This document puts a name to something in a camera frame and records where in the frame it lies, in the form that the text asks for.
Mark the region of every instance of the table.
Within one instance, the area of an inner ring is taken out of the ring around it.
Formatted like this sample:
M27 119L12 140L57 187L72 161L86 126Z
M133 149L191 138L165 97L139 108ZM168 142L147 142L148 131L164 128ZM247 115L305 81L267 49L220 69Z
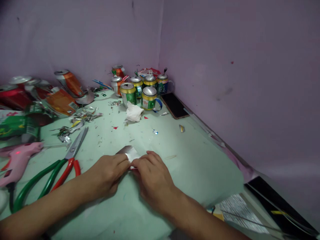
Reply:
M205 132L191 118L175 120L170 114L160 116L163 109L154 113L146 111L138 123L124 123L126 109L109 106L109 102L121 100L112 91L106 97L99 97L90 104L98 107L104 115L86 122L89 131L79 149L82 172L88 170L102 155L114 155L125 145L132 145L139 154L146 150L158 153L167 165L173 181L184 193L210 206L224 200L243 189L243 177L239 169L206 136ZM181 133L179 124L185 127ZM71 126L69 119L59 119L41 128L41 138L46 144L58 144L58 131L50 131L61 126ZM70 135L74 140L79 131ZM66 148L49 148L31 158L26 171L16 186L16 194L39 171L58 159L63 159ZM59 179L66 165L57 176ZM67 181L75 177L74 169ZM26 204L34 202L49 174L43 177L30 191ZM10 214L9 206L0 219ZM139 187L132 173L122 178L114 197L99 199L80 207L74 213L48 230L52 239L159 239L168 236L174 229L169 222L154 212L139 196Z

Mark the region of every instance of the hand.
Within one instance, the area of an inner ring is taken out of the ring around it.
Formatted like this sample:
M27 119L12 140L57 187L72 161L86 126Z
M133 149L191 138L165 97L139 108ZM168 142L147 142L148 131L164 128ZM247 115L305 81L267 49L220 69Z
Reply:
M160 156L147 151L146 155L133 160L131 166L137 168L132 172L140 184L142 198L160 214L172 214L183 193L174 185Z
M129 166L125 154L104 155L88 171L74 178L77 188L81 189L83 203L114 194Z

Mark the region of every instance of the white tissue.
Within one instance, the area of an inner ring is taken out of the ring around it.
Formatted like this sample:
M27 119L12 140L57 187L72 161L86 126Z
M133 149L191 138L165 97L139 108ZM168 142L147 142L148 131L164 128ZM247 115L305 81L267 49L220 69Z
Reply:
M128 101L127 119L132 122L139 122L144 110Z

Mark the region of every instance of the scissors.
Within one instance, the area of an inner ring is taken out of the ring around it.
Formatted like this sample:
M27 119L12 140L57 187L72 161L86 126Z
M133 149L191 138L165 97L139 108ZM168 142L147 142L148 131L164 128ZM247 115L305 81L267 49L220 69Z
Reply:
M29 190L32 188L32 186L34 184L36 184L44 175L46 175L47 173L51 172L52 173L46 183L46 185L44 186L40 196L38 197L38 199L42 198L43 196L45 196L46 194L49 193L54 180L56 178L56 176L58 175L60 169L62 168L62 166L68 162L68 166L67 168L64 170L62 176L59 178L59 180L57 181L57 183L54 185L54 187L52 188L51 191L57 189L58 187L60 187L64 181L66 180L66 178L68 177L69 173L72 170L72 167L74 167L75 172L76 172L76 177L79 176L81 174L81 169L80 169L80 165L78 160L74 160L75 155L77 154L87 132L88 132L89 127L84 128L79 135L77 136L76 140L74 141L74 143L71 145L71 147L68 150L67 155L65 156L64 159L62 160L57 160L56 162L54 162L53 164L51 164L49 167L45 168L44 170L42 170L41 172L39 172L36 176L34 176L25 186L24 188L21 190L21 192L19 193L15 203L14 203L14 207L13 207L13 212L17 212L22 208L22 204L24 201L25 196L27 195L27 193L29 192Z

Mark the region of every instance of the forearm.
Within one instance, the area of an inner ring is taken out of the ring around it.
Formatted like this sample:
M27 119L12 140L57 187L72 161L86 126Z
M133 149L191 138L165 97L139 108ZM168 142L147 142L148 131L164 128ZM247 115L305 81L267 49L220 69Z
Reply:
M0 222L0 239L35 239L82 204L76 179Z
M208 213L197 201L181 192L181 201L167 218L192 239L250 240L238 230Z

